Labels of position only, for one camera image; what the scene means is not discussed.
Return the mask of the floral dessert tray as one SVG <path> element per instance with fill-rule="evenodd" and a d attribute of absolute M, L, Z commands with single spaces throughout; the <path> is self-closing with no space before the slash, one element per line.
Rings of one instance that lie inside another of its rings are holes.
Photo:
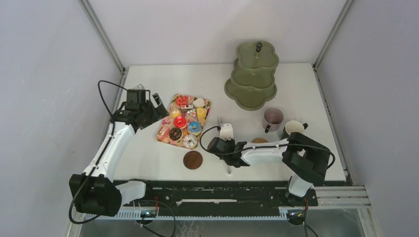
<path fill-rule="evenodd" d="M 172 146 L 193 150 L 203 133 L 212 101 L 202 97 L 175 94 L 162 120 L 156 140 Z"/>

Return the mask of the purple mug black handle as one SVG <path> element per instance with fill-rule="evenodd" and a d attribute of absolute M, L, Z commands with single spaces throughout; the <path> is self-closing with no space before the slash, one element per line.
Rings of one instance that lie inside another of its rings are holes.
<path fill-rule="evenodd" d="M 283 122 L 284 115 L 281 110 L 269 108 L 263 114 L 262 126 L 265 133 L 277 131 Z"/>

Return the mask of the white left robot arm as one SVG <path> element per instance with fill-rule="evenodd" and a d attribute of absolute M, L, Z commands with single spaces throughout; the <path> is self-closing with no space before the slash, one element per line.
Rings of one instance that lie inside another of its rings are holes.
<path fill-rule="evenodd" d="M 154 192 L 143 181 L 115 185 L 115 172 L 135 134 L 169 115 L 159 95 L 138 85 L 126 90 L 126 100 L 110 113 L 110 126 L 102 145 L 81 174 L 69 180 L 72 202 L 69 211 L 99 216 L 115 216 L 121 206 L 137 200 L 148 206 Z"/>

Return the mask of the silver metal tongs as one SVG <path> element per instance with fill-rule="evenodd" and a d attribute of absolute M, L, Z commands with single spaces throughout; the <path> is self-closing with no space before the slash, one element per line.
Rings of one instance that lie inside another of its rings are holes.
<path fill-rule="evenodd" d="M 218 116 L 217 117 L 217 124 L 218 124 L 218 126 L 222 126 L 223 125 L 223 120 L 222 120 L 222 117 L 221 116 Z M 230 166 L 229 165 L 225 165 L 225 167 L 226 167 L 226 172 L 227 172 L 227 175 L 231 175 L 231 172 L 232 172 L 232 170 L 231 170 L 231 168 L 230 168 Z"/>

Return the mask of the triangular fruit cake slice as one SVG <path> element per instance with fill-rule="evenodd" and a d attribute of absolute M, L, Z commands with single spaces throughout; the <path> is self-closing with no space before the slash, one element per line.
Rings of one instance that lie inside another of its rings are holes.
<path fill-rule="evenodd" d="M 197 111 L 195 108 L 192 108 L 186 112 L 186 114 L 194 120 L 197 120 Z"/>

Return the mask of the dark cup white interior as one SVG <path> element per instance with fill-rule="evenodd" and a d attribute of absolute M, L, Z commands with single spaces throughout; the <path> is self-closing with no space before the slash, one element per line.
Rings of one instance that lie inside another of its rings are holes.
<path fill-rule="evenodd" d="M 308 128 L 307 123 L 301 123 L 296 120 L 291 120 L 285 124 L 284 129 L 281 134 L 281 140 L 289 138 L 289 136 L 294 132 L 303 134 L 307 128 Z"/>

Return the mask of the blue glazed donut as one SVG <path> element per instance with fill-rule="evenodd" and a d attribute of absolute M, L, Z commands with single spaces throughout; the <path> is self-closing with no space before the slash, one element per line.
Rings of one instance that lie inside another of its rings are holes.
<path fill-rule="evenodd" d="M 192 121 L 187 126 L 187 130 L 190 134 L 193 134 L 195 136 L 198 136 L 202 132 L 202 126 L 197 121 Z"/>

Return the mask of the yellow swirl roll cake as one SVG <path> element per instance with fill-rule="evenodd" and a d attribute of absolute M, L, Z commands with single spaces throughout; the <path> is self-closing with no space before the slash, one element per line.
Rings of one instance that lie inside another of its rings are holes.
<path fill-rule="evenodd" d="M 197 114 L 197 119 L 198 120 L 203 120 L 207 116 L 207 110 L 206 110 L 206 108 L 198 107 L 198 108 L 196 108 L 196 114 Z"/>

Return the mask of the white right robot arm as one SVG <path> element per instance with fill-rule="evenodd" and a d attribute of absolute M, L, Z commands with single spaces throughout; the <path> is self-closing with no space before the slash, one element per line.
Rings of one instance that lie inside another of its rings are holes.
<path fill-rule="evenodd" d="M 204 151 L 219 157 L 236 168 L 260 163 L 283 163 L 294 174 L 288 181 L 286 201 L 299 205 L 313 186 L 324 183 L 327 170 L 334 165 L 335 155 L 324 145 L 299 132 L 292 132 L 277 142 L 235 142 L 232 125 L 215 127 L 213 137 Z"/>

